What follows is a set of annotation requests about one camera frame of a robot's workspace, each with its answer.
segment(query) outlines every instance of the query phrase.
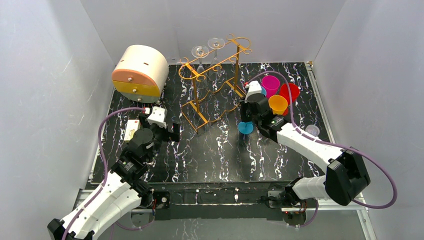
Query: white wall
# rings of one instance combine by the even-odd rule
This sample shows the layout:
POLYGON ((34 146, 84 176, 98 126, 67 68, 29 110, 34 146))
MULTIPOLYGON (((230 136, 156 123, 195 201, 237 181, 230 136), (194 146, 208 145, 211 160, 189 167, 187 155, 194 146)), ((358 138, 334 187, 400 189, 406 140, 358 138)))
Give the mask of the white wall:
MULTIPOLYGON (((158 49, 174 64, 191 49, 232 33, 251 40, 241 62, 315 59, 345 0, 81 0, 117 63, 134 44, 158 49)), ((228 57, 236 47, 224 48, 228 57)))
MULTIPOLYGON (((378 239, 423 239, 424 2, 348 0, 315 60, 335 139, 369 153, 392 173, 394 206, 371 210, 378 239)), ((392 197, 375 167, 370 204, 392 197)))
POLYGON ((0 1, 0 239, 49 239, 72 210, 114 64, 80 1, 0 1))

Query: marble tabletop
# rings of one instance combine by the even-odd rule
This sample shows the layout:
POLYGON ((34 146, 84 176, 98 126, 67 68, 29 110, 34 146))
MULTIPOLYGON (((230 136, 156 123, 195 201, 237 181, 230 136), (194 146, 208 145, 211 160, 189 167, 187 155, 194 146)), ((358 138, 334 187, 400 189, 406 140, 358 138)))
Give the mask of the marble tabletop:
MULTIPOLYGON (((191 81, 178 75, 179 65, 169 66, 169 75, 162 92, 160 106, 168 110, 166 118, 180 124, 181 141, 164 142, 153 167, 145 175, 148 182, 249 182, 249 181, 291 181, 297 177, 314 177, 323 172, 294 150, 279 145, 259 134, 257 129, 249 135, 239 133, 237 124, 239 110, 227 113, 221 120, 203 127, 196 133, 181 114, 183 110, 190 119, 198 123, 199 118, 189 106, 181 105, 194 99, 191 81)), ((299 86, 300 95, 296 100, 294 120, 301 127, 314 124, 320 129, 319 137, 329 140, 316 96, 308 78, 307 69, 302 62, 291 63, 246 63, 240 64, 239 85, 263 71, 282 73, 289 82, 299 86)), ((217 89, 226 80, 234 76, 234 65, 224 64, 222 75, 208 82, 208 86, 199 91, 204 96, 206 89, 217 89)), ((240 100, 230 87, 224 87, 217 94, 208 95, 200 105, 207 118, 219 116, 240 100)), ((127 107, 151 107, 131 101, 116 90, 113 93, 109 113, 127 107)), ((111 166, 121 153, 125 126, 128 119, 135 119, 136 111, 128 111, 111 118, 104 128, 104 152, 111 166)), ((103 164, 97 153, 93 168, 93 184, 103 179, 103 164)))

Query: red cup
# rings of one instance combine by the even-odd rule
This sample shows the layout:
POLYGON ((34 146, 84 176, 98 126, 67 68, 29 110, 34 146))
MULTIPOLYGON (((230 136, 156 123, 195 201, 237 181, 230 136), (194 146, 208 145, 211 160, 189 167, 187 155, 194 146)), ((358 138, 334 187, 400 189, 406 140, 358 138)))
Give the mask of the red cup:
MULTIPOLYGON (((294 103, 296 101, 296 99, 299 97, 299 95, 301 94, 301 91, 299 90, 298 86, 296 86, 293 83, 289 83, 288 84, 289 88, 290 88, 290 93, 291 93, 291 103, 294 103)), ((284 83, 280 90, 279 90, 279 95, 282 96, 283 98, 285 98, 287 100, 288 103, 290 103, 290 97, 289 97, 289 91, 287 90, 287 84, 284 83)), ((289 108, 287 108, 284 112, 283 112, 283 116, 286 116, 289 113, 289 108)))

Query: pink cup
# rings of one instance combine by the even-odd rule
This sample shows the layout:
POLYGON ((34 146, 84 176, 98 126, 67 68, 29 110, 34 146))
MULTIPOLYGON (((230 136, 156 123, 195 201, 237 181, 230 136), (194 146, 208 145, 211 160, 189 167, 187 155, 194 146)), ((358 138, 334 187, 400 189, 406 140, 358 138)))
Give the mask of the pink cup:
POLYGON ((280 80, 275 76, 265 76, 262 78, 262 87, 266 90, 266 98, 269 99, 277 93, 280 87, 280 80))

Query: gold metal frame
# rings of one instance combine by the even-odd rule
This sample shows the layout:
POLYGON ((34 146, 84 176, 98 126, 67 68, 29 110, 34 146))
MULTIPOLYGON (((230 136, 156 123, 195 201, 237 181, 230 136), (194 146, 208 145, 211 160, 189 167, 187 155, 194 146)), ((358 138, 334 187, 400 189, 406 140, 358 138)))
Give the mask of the gold metal frame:
POLYGON ((188 123, 190 123, 191 127, 196 131, 196 133, 198 132, 198 130, 205 126, 208 123, 214 123, 218 120, 220 120, 225 113, 229 113, 232 112, 234 110, 237 109, 237 107, 239 106, 239 104, 235 105, 232 109, 225 109, 222 114, 216 118, 216 119, 206 119, 205 116, 200 112, 200 108, 199 108, 199 104, 206 99, 206 97, 210 94, 216 94, 219 91, 221 91, 223 89, 223 87, 225 85, 228 85, 230 88, 232 88, 234 90, 234 92, 239 95, 241 98, 244 97, 246 94, 244 92, 243 89, 240 88, 240 86, 238 86, 239 83, 239 56, 240 53, 244 53, 246 55, 249 55, 250 53, 252 53, 252 50, 250 49, 251 46, 251 41, 249 39, 247 39, 246 37, 234 37, 233 34, 230 34, 231 38, 226 37, 227 42, 224 44, 224 47, 220 48, 223 49, 225 48, 225 46, 233 43, 235 46, 237 46, 237 52, 235 54, 233 54, 230 57, 227 57, 226 59, 222 60, 221 62, 215 64, 214 66, 210 66, 208 69, 206 69, 205 71, 198 73, 190 64, 192 64, 193 62, 195 62, 196 60, 200 59, 202 56, 195 58, 191 61, 189 61, 189 59, 187 57, 184 57, 184 60, 180 59, 179 62, 181 63, 181 67, 178 70, 178 75, 184 79, 184 80, 191 80, 192 81, 192 85, 193 85, 193 90, 195 92, 195 96, 194 96, 194 101, 190 100, 187 103, 183 104, 181 106, 181 113, 182 115, 185 117, 185 119, 187 119, 188 123), (237 40, 238 39, 244 39, 248 41, 248 46, 243 46, 242 44, 240 44, 237 40), (234 77, 226 80, 220 87, 218 90, 216 91, 211 91, 208 90, 206 95, 202 98, 199 99, 199 93, 198 93, 198 89, 196 87, 196 82, 201 82, 201 81, 206 81, 206 73, 210 70, 217 72, 218 71, 218 66, 221 67, 221 64, 223 64, 225 61, 230 61, 231 63, 235 63, 235 74, 234 77), (184 68, 188 68, 191 72, 190 77, 185 77, 182 75, 182 71, 184 68), (190 105, 191 107, 193 107, 193 109, 196 111, 196 113, 198 114, 198 116, 203 120, 203 123, 198 126, 195 127, 195 125, 192 123, 192 121, 187 117, 187 115, 184 113, 183 108, 187 105, 190 105))

